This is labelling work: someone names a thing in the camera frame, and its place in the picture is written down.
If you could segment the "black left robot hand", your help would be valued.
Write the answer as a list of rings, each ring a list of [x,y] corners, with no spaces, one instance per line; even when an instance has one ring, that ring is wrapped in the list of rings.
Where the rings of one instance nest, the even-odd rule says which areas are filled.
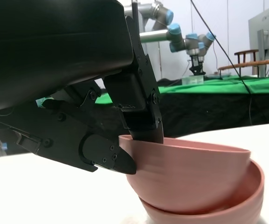
[[[38,156],[94,172],[137,166],[90,115],[102,79],[134,140],[162,143],[159,89],[116,0],[0,0],[0,129]]]

